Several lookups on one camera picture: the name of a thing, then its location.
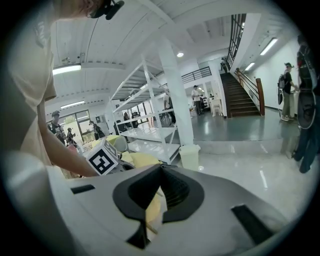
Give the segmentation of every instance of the gray floor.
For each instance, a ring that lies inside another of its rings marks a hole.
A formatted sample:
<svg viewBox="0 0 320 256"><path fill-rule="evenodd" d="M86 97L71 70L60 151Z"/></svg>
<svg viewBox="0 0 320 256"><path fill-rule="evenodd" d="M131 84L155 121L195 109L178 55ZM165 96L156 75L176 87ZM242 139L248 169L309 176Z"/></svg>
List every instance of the gray floor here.
<svg viewBox="0 0 320 256"><path fill-rule="evenodd" d="M195 141L262 141L299 135L297 121L280 121L279 112L265 109L265 116L224 119L210 112L191 119Z"/></svg>

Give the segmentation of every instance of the trash bin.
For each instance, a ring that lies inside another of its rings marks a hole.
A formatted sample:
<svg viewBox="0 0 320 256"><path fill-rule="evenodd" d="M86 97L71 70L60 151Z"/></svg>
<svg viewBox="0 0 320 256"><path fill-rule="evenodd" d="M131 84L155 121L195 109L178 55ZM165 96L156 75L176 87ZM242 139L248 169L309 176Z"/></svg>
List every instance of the trash bin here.
<svg viewBox="0 0 320 256"><path fill-rule="evenodd" d="M179 153L183 168L193 171L199 170L199 150L199 145L185 145L180 147Z"/></svg>

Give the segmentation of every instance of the white shelving unit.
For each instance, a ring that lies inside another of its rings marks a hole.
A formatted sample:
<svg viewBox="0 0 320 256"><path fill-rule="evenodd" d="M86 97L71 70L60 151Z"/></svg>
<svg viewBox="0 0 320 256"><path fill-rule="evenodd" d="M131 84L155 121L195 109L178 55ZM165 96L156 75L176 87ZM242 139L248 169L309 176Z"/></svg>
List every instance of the white shelving unit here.
<svg viewBox="0 0 320 256"><path fill-rule="evenodd" d="M155 97L161 95L166 92L166 89L162 87L162 85L158 82L156 77L149 71L148 67L155 67L154 64L146 61L142 56L142 63L140 63L132 72L131 74L120 84L118 89L115 91L113 96L110 100L123 100L124 102L121 103L115 110L112 111L114 114L118 111L128 110L131 109L147 100L151 100L153 105L154 113L140 116L137 118L133 118L127 121L118 122L116 124L116 128L121 136L131 137L136 139L133 142L128 144L128 147L133 152L142 152L147 153L160 161L166 162L167 164L171 164L172 161L179 153L180 144L172 144L173 137L175 131L177 129L176 126L174 127L162 127L159 114L172 112L173 109L159 111L157 109L157 104L155 102ZM141 72L139 69L143 68L146 84L136 86L132 84L132 80L130 79L132 76L135 75L136 72ZM151 79L157 83L158 86L154 86L151 83ZM151 128L133 128L124 132L119 131L118 125L131 123L146 118L155 117L156 123L158 127L151 127ZM166 143L166 138L171 136L170 142Z"/></svg>

